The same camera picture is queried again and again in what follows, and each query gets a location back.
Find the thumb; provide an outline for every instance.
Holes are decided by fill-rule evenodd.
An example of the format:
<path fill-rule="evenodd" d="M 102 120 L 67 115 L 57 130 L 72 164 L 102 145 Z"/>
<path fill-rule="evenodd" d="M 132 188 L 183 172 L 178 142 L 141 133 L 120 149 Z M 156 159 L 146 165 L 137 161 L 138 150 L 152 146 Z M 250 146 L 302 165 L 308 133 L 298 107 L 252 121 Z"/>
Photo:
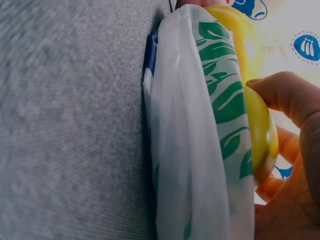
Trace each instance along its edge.
<path fill-rule="evenodd" d="M 320 205 L 320 88 L 291 72 L 248 81 L 266 105 L 282 111 L 300 129 L 300 150 L 305 178 Z"/>

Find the blue logo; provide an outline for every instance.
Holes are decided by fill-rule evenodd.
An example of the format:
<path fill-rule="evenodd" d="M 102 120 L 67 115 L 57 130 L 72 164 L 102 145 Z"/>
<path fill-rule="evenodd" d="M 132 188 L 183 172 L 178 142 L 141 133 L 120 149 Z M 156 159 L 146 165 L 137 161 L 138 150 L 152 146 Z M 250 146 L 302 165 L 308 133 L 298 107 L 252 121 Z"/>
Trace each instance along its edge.
<path fill-rule="evenodd" d="M 232 7 L 252 20 L 265 19 L 268 14 L 267 6 L 263 0 L 235 0 Z"/>
<path fill-rule="evenodd" d="M 320 60 L 320 40 L 312 32 L 301 32 L 294 36 L 291 47 L 303 59 L 315 63 Z"/>
<path fill-rule="evenodd" d="M 279 173 L 281 174 L 281 177 L 285 180 L 287 180 L 292 172 L 293 166 L 288 168 L 288 169 L 280 169 L 277 166 L 275 166 L 275 168 L 279 171 Z"/>

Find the fingernail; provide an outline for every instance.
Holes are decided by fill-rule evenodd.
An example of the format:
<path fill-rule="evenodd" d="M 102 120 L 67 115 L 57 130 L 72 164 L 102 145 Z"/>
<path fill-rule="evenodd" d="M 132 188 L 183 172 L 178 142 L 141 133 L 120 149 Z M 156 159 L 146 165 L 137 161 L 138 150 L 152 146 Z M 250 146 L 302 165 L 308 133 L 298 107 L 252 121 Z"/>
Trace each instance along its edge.
<path fill-rule="evenodd" d="M 245 85 L 246 86 L 249 86 L 249 85 L 251 85 L 251 84 L 254 84 L 254 83 L 256 83 L 256 82 L 258 82 L 260 79 L 252 79 L 252 80 L 249 80 L 249 81 L 247 81 L 246 83 L 245 83 Z"/>

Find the finger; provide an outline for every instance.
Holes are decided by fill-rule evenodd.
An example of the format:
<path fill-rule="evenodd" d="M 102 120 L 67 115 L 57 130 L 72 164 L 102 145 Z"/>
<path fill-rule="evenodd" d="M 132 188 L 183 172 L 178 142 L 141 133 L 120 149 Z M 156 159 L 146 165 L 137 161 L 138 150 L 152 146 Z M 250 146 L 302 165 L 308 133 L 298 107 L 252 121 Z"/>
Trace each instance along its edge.
<path fill-rule="evenodd" d="M 320 112 L 309 117 L 303 124 L 300 149 L 310 193 L 320 206 Z"/>
<path fill-rule="evenodd" d="M 280 72 L 264 79 L 248 81 L 267 106 L 282 111 L 299 128 L 320 112 L 320 88 L 291 72 Z"/>
<path fill-rule="evenodd" d="M 279 154 L 292 165 L 300 153 L 299 136 L 282 127 L 276 127 L 279 139 Z"/>
<path fill-rule="evenodd" d="M 269 176 L 267 181 L 262 186 L 260 186 L 255 192 L 263 201 L 268 203 L 285 182 L 286 181 L 283 179 Z"/>

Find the green leaf print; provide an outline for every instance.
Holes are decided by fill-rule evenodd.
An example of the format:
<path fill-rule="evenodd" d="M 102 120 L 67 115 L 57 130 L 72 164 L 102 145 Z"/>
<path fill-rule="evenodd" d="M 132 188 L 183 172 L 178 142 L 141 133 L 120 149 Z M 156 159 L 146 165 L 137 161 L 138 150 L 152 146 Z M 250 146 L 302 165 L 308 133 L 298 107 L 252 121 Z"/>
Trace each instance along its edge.
<path fill-rule="evenodd" d="M 199 55 L 201 61 L 206 61 L 217 59 L 224 55 L 236 55 L 236 50 L 229 43 L 220 41 L 201 49 Z"/>
<path fill-rule="evenodd" d="M 203 65 L 202 68 L 203 68 L 204 75 L 207 76 L 210 73 L 212 73 L 212 71 L 216 68 L 216 66 L 217 66 L 217 61 L 212 61 Z"/>
<path fill-rule="evenodd" d="M 249 129 L 246 126 L 240 127 L 239 129 L 229 133 L 220 141 L 220 147 L 222 152 L 223 160 L 231 156 L 240 145 L 240 132 L 244 129 Z"/>
<path fill-rule="evenodd" d="M 219 81 L 209 80 L 209 81 L 206 81 L 206 82 L 207 82 L 206 86 L 208 88 L 209 96 L 211 96 L 212 94 L 215 93 Z"/>
<path fill-rule="evenodd" d="M 192 225 L 191 225 L 191 217 L 190 217 L 190 220 L 188 221 L 188 224 L 184 229 L 184 235 L 183 235 L 184 240 L 188 240 L 191 237 L 191 230 L 192 230 Z"/>
<path fill-rule="evenodd" d="M 217 124 L 229 122 L 246 113 L 242 83 L 231 84 L 212 103 Z"/>
<path fill-rule="evenodd" d="M 230 39 L 228 31 L 218 21 L 215 22 L 199 22 L 199 34 L 204 39 Z"/>
<path fill-rule="evenodd" d="M 201 45 L 205 44 L 206 41 L 207 41 L 206 39 L 201 39 L 200 41 L 196 41 L 195 43 L 197 47 L 200 47 Z"/>
<path fill-rule="evenodd" d="M 230 59 L 228 59 L 229 61 L 233 61 L 233 62 L 235 62 L 236 64 L 238 64 L 238 59 L 236 59 L 236 58 L 230 58 Z"/>
<path fill-rule="evenodd" d="M 227 72 L 222 71 L 222 72 L 217 72 L 214 74 L 211 74 L 212 77 L 214 77 L 215 79 L 219 80 L 219 82 L 223 81 L 224 79 L 233 76 L 233 75 L 237 75 L 238 73 L 231 73 L 228 75 Z"/>
<path fill-rule="evenodd" d="M 251 148 L 245 153 L 240 166 L 240 179 L 254 174 Z"/>
<path fill-rule="evenodd" d="M 152 182 L 153 182 L 153 187 L 156 194 L 158 193 L 158 180 L 159 180 L 159 163 L 155 167 L 155 170 L 152 174 Z"/>

